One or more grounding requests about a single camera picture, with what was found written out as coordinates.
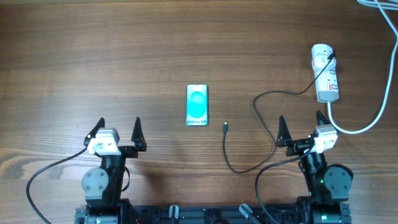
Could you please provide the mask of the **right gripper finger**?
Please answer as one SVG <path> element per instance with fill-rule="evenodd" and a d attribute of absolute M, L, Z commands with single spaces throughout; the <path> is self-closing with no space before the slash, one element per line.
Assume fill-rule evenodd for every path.
<path fill-rule="evenodd" d="M 289 147 L 292 145 L 292 137 L 283 115 L 279 117 L 279 130 L 275 145 L 277 147 Z"/>
<path fill-rule="evenodd" d="M 316 116 L 317 116 L 317 123 L 319 126 L 331 124 L 329 119 L 327 119 L 320 110 L 316 112 Z"/>

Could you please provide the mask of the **smartphone with teal screen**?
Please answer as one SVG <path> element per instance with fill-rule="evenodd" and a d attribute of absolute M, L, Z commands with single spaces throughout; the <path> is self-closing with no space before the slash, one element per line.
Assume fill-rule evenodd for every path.
<path fill-rule="evenodd" d="M 208 125 L 208 85 L 187 85 L 186 125 Z"/>

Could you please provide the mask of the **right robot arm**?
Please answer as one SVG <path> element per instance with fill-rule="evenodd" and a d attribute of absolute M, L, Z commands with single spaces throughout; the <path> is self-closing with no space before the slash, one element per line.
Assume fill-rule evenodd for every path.
<path fill-rule="evenodd" d="M 292 139 L 285 118 L 279 117 L 277 147 L 285 147 L 286 156 L 299 156 L 308 196 L 300 196 L 294 203 L 295 215 L 283 218 L 284 223 L 334 223 L 352 222 L 349 205 L 349 190 L 353 172 L 341 164 L 327 164 L 324 152 L 333 148 L 338 131 L 317 111 L 318 125 L 307 138 Z"/>

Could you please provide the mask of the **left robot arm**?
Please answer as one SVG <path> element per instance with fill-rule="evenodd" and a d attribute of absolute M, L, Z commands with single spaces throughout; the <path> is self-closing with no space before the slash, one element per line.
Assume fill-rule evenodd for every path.
<path fill-rule="evenodd" d="M 121 198 L 129 184 L 123 186 L 124 174 L 128 174 L 127 158 L 137 158 L 147 149 L 142 133 L 141 119 L 136 118 L 132 131 L 132 146 L 120 146 L 115 128 L 107 128 L 104 118 L 86 135 L 84 146 L 90 154 L 101 158 L 98 168 L 87 171 L 81 181 L 85 192 L 86 207 L 76 211 L 75 223 L 140 223 L 140 215 L 128 199 Z"/>

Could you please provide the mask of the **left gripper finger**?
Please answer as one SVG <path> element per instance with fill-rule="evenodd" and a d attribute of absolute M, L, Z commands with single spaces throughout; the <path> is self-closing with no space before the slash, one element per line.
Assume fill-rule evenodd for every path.
<path fill-rule="evenodd" d="M 141 119 L 138 116 L 136 117 L 136 120 L 134 123 L 131 141 L 134 143 L 134 147 L 138 151 L 145 152 L 147 150 L 147 143 L 146 143 L 144 134 L 142 132 Z"/>
<path fill-rule="evenodd" d="M 95 125 L 95 127 L 86 135 L 86 137 L 83 141 L 83 145 L 84 146 L 89 145 L 91 139 L 93 139 L 96 136 L 99 129 L 104 128 L 104 127 L 105 127 L 105 120 L 103 117 L 101 117 L 99 119 L 99 121 L 97 122 L 97 124 Z"/>

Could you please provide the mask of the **white power strip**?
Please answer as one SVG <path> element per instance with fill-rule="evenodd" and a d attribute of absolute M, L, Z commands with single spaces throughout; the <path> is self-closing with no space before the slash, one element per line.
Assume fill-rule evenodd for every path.
<path fill-rule="evenodd" d="M 335 54 L 335 51 L 327 44 L 315 44 L 312 47 L 311 52 L 312 60 L 316 55 L 330 55 L 331 53 Z M 326 70 L 324 68 L 321 71 L 314 71 L 314 77 L 318 102 L 331 103 L 339 99 L 336 67 L 330 70 Z"/>

